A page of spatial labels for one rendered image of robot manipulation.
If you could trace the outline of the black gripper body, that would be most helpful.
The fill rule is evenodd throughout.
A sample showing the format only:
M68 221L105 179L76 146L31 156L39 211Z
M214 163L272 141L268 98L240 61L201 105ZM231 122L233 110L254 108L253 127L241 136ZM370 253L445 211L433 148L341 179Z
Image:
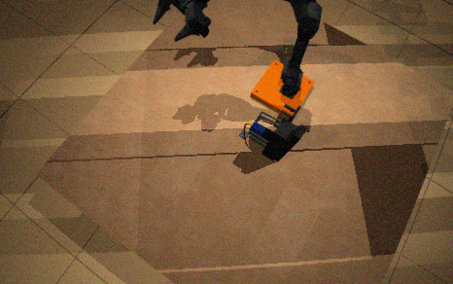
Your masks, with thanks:
M169 7L170 5L173 4L173 5L174 5L177 9L179 9L184 15L186 15L186 14L185 14L185 10L183 10L183 9L181 8L181 5L182 5L186 0L180 0L180 1L179 1L179 0L162 0L162 1L163 1L168 7ZM208 5L207 5L208 2L209 2L208 0L198 0L196 3L197 3L198 5L204 4L205 6L203 6L203 7L206 8L206 7L208 6ZM205 37L208 35L208 33L209 33L209 28L207 27L207 28L205 28L204 30L202 30L202 29L199 27L199 28L196 29L195 31L196 31L197 33L199 33L203 38L205 38Z

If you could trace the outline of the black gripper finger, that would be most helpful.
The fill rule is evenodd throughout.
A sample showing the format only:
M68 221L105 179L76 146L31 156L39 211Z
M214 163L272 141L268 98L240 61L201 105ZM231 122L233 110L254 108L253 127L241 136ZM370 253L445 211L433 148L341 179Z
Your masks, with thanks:
M194 29L192 29L190 26L186 25L175 37L175 41L179 41L189 35L197 35L200 36L199 33L197 33Z
M171 10L170 7L168 7L162 0L159 0L156 14L153 19L153 24L156 24L159 21L159 19L163 16L163 14L170 10Z

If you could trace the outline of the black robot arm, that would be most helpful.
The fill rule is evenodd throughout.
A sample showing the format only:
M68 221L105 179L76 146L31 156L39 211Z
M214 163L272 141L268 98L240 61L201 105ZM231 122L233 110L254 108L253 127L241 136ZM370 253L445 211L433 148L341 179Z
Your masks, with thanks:
M185 10L186 23L192 29L199 27L204 30L211 24L211 19L206 17L202 10L202 5L198 5L198 0L186 0L181 8ZM280 92L293 99L300 89L303 72L299 69L302 58L306 51L309 41L319 29L323 7L316 0L285 0L291 3L296 21L298 23L297 39L290 60L284 61L284 68L281 79L285 83Z

